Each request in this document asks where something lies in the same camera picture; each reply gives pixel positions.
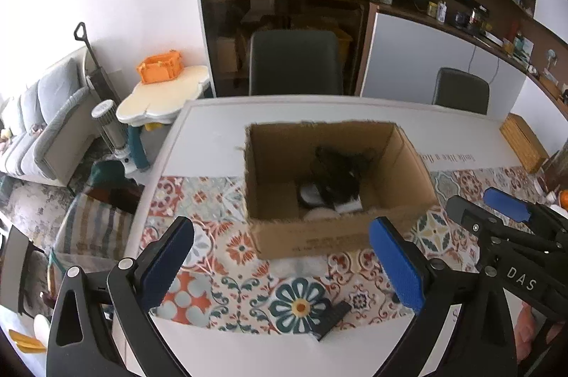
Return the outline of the operator right hand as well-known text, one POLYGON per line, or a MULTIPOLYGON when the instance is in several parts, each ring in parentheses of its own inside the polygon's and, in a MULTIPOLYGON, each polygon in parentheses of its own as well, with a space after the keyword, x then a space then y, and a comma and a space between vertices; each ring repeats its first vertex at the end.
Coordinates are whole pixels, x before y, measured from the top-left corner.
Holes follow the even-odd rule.
MULTIPOLYGON (((548 350, 550 343, 564 328, 565 321, 555 323, 547 332, 546 346, 538 349, 540 355, 548 350)), ((523 301, 522 308, 517 322, 514 327, 514 339, 516 348, 516 357, 518 364, 525 360, 533 351, 533 342, 535 341, 540 329, 537 325, 536 317, 533 314, 533 309, 529 303, 523 301)))

